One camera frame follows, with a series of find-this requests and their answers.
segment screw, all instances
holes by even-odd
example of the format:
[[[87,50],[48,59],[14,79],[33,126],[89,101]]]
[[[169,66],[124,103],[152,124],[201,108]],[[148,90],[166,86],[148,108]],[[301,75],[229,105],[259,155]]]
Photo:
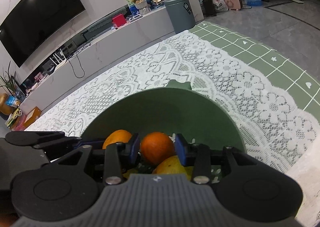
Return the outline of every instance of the screw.
[[[113,184],[120,184],[121,183],[121,178],[118,176],[110,176],[106,178],[106,183],[113,185]]]
[[[206,184],[207,182],[210,181],[210,179],[205,175],[198,175],[194,177],[193,181],[197,184]]]

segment gray ribbed cover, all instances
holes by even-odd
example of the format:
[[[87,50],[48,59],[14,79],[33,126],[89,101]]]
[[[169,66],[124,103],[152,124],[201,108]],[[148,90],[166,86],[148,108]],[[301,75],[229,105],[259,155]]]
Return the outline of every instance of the gray ribbed cover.
[[[41,223],[20,218],[13,227],[301,227],[293,218],[277,223],[243,220],[224,209],[209,186],[185,175],[133,174],[118,186],[104,188],[88,211],[69,220]]]

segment green checkered tablecloth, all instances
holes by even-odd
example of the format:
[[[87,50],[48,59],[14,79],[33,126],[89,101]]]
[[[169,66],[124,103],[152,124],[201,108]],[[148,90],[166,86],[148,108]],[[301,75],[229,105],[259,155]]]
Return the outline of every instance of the green checkered tablecloth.
[[[203,21],[189,30],[263,73],[276,87],[286,90],[297,106],[320,121],[320,83],[279,52],[250,37]]]

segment tangerine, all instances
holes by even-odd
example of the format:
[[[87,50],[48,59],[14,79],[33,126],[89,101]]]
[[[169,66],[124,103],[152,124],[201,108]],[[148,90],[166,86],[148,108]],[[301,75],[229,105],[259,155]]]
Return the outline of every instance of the tangerine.
[[[131,139],[131,137],[132,134],[126,130],[116,130],[112,132],[109,137],[107,137],[107,139],[103,143],[102,149],[105,150],[108,145],[116,142],[127,143]]]
[[[161,132],[152,132],[145,136],[140,149],[143,157],[155,166],[175,155],[172,140]]]

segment bowl handle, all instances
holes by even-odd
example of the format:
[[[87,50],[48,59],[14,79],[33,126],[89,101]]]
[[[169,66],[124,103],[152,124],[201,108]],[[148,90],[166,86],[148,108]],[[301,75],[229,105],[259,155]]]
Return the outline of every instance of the bowl handle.
[[[189,81],[178,82],[176,80],[170,80],[166,87],[192,90],[191,83]]]

